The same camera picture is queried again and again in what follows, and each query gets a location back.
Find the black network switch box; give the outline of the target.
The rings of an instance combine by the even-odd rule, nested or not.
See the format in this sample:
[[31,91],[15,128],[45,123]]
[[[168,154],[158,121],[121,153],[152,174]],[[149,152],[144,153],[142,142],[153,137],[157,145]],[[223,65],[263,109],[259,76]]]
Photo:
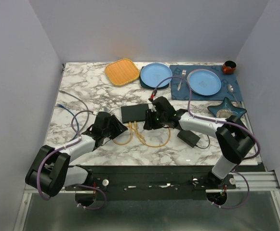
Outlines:
[[143,122],[146,119],[146,111],[149,109],[147,103],[122,106],[121,110],[121,119],[122,123],[129,122]]

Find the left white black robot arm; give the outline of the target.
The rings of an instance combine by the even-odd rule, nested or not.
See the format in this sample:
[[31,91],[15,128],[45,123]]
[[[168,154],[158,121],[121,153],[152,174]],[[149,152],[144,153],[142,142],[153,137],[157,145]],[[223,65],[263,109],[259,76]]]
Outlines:
[[127,131],[115,115],[99,112],[95,121],[75,140],[58,147],[42,146],[26,177],[25,183],[38,190],[44,200],[56,196],[63,187],[77,185],[82,190],[93,184],[93,172],[69,164]]

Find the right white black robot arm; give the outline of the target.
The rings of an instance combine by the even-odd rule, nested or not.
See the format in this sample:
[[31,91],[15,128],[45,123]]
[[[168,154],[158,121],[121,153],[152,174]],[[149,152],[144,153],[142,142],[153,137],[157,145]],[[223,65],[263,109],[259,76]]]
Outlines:
[[225,177],[238,166],[256,144],[253,134],[237,116],[218,119],[192,114],[188,110],[175,110],[165,97],[149,98],[153,108],[146,111],[143,129],[169,127],[195,131],[218,140],[222,156],[208,173],[208,185],[214,189],[225,183]]

